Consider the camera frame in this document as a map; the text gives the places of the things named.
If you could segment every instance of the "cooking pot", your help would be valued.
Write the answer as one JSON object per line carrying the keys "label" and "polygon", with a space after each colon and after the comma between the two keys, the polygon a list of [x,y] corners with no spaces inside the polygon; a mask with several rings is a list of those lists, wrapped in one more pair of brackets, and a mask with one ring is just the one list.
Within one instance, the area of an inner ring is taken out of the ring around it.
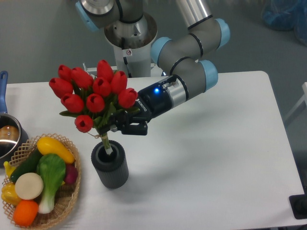
{"label": "cooking pot", "polygon": [[3,163],[10,161],[18,147],[28,140],[28,135],[19,121],[8,114],[5,103],[8,76],[7,71],[0,73],[0,168],[3,168]]}

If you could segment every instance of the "light blue joint cap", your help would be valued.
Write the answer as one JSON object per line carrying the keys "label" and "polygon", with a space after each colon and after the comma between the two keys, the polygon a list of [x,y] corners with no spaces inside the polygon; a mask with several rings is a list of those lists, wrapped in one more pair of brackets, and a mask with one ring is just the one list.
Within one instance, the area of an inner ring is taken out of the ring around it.
{"label": "light blue joint cap", "polygon": [[205,70],[206,74],[206,90],[212,88],[214,85],[217,84],[217,81],[219,79],[219,74],[217,72],[217,69],[215,65],[207,60],[199,61],[199,63],[202,64],[203,69]]}
{"label": "light blue joint cap", "polygon": [[77,8],[78,14],[80,15],[80,17],[81,17],[82,21],[84,22],[84,24],[86,25],[86,27],[92,32],[98,31],[99,30],[98,27],[92,22],[92,20],[86,14],[86,12],[84,11],[80,2],[76,3],[76,8]]}
{"label": "light blue joint cap", "polygon": [[163,46],[170,41],[171,39],[168,37],[160,37],[159,39],[157,39],[153,45],[152,45],[152,49],[150,51],[150,55],[152,57],[152,60],[154,61],[155,64],[158,64],[158,60],[159,60],[159,55],[161,53],[161,50],[163,49]]}
{"label": "light blue joint cap", "polygon": [[220,46],[218,47],[218,49],[220,47],[222,47],[223,45],[225,45],[227,42],[229,42],[230,39],[230,29],[228,24],[223,20],[223,19],[215,19],[221,27],[221,32],[222,32],[222,36],[221,36],[221,43]]}

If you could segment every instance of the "bok choy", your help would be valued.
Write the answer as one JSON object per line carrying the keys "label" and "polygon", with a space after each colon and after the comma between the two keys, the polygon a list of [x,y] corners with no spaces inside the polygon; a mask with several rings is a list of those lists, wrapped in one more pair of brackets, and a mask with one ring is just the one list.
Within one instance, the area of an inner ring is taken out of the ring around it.
{"label": "bok choy", "polygon": [[65,170],[64,160],[56,154],[45,155],[39,160],[36,172],[44,182],[42,199],[38,207],[39,213],[46,214],[53,210],[54,198],[65,177]]}

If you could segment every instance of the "yellow squash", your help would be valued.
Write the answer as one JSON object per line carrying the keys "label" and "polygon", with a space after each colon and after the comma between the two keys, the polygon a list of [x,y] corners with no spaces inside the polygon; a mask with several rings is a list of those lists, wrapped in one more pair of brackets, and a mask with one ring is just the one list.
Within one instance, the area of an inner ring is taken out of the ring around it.
{"label": "yellow squash", "polygon": [[72,164],[75,161],[73,154],[57,139],[42,137],[37,141],[37,148],[43,155],[57,154],[66,164]]}
{"label": "yellow squash", "polygon": [[5,173],[7,174],[8,177],[10,177],[11,174],[13,173],[13,171],[15,171],[16,167],[11,166],[8,161],[5,161],[3,163],[3,165],[4,165],[4,168],[5,168]]}

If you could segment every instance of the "gray floor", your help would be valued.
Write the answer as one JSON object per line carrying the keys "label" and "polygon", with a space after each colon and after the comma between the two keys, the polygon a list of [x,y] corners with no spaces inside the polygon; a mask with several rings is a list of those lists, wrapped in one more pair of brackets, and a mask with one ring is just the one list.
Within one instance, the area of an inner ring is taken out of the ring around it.
{"label": "gray floor", "polygon": [[[59,64],[76,67],[85,62],[94,67],[99,60],[107,59],[115,65],[113,49],[103,31],[91,33],[85,28],[75,2],[0,0],[0,70],[9,72],[9,83],[49,81],[56,76]],[[219,72],[267,72],[284,117],[303,95],[307,47],[296,40],[292,31],[264,26],[260,19],[262,2],[208,0],[214,17],[229,24],[232,36],[225,47],[206,59]],[[158,37],[176,40],[187,34],[174,0],[146,0],[144,8],[156,19]],[[286,129],[299,171],[307,168],[306,128],[304,111]]]}

